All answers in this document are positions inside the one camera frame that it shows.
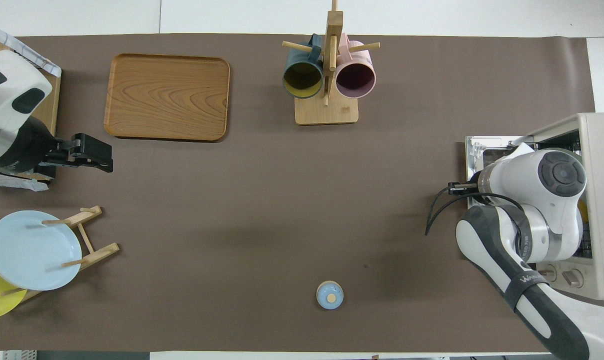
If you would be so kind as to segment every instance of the light blue plate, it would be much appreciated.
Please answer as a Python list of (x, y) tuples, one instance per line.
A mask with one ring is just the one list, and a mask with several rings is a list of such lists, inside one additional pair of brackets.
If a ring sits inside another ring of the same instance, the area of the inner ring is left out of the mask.
[(317, 287), (317, 303), (324, 309), (337, 309), (344, 300), (344, 292), (335, 281), (324, 281)]
[(64, 223), (46, 212), (23, 210), (0, 219), (0, 276), (16, 287), (53, 290), (66, 285), (80, 271), (80, 264), (62, 264), (82, 258), (78, 237)]

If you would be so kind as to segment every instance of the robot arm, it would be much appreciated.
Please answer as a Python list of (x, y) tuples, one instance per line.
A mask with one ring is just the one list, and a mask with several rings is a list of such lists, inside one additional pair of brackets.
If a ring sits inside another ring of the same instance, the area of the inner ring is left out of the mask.
[(551, 353), (563, 360), (604, 360), (604, 307), (545, 284), (515, 252), (517, 228), (505, 209), (471, 207), (457, 223), (455, 236), (464, 256)]
[(494, 205), (469, 208), (455, 230), (464, 256), (563, 360), (604, 360), (604, 307), (553, 290), (526, 262), (574, 253), (582, 233), (577, 201), (585, 184), (583, 167), (570, 155), (520, 149), (483, 170), (477, 186), (482, 193), (514, 199), (523, 210), (489, 198)]
[(55, 173), (52, 166), (88, 166), (111, 173), (110, 145), (82, 133), (71, 141), (58, 139), (32, 116), (51, 90), (48, 80), (20, 55), (0, 51), (0, 173), (46, 168), (49, 175)]

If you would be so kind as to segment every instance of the mug rack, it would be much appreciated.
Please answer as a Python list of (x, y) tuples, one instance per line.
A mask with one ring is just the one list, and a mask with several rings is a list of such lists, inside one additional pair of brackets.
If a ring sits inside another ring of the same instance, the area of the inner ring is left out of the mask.
[[(344, 13), (337, 10), (337, 0), (332, 0), (326, 18), (324, 47), (322, 48), (323, 85), (318, 94), (310, 98), (295, 98), (295, 123), (298, 125), (352, 124), (359, 118), (357, 98), (349, 98), (336, 88), (338, 45), (343, 30)], [(282, 41), (282, 46), (311, 52), (312, 48), (299, 43)], [(350, 53), (373, 50), (380, 43), (368, 43), (348, 48)]]

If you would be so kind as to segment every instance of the table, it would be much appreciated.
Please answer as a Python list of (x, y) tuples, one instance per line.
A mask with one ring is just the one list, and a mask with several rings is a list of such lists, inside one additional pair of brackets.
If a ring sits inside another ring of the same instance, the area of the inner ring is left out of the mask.
[[(0, 218), (100, 205), (87, 226), (121, 253), (0, 317), (0, 348), (94, 351), (545, 351), (460, 254), (462, 205), (423, 235), (432, 196), (464, 178), (465, 135), (520, 135), (594, 110), (580, 38), (359, 36), (380, 41), (353, 125), (300, 127), (283, 40), (150, 34), (32, 37), (62, 67), (59, 137), (113, 146), (114, 172), (60, 169), (49, 191), (0, 187)], [(222, 57), (217, 143), (103, 128), (120, 53)], [(335, 280), (343, 305), (318, 308)]]

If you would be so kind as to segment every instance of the pink mug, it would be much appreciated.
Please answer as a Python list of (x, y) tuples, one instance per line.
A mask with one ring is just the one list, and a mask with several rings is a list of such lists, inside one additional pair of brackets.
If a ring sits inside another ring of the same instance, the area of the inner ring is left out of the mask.
[(357, 99), (366, 96), (376, 86), (376, 72), (369, 50), (350, 52), (349, 48), (363, 45), (360, 41), (349, 41), (344, 32), (338, 46), (340, 54), (336, 59), (335, 86), (343, 96)]

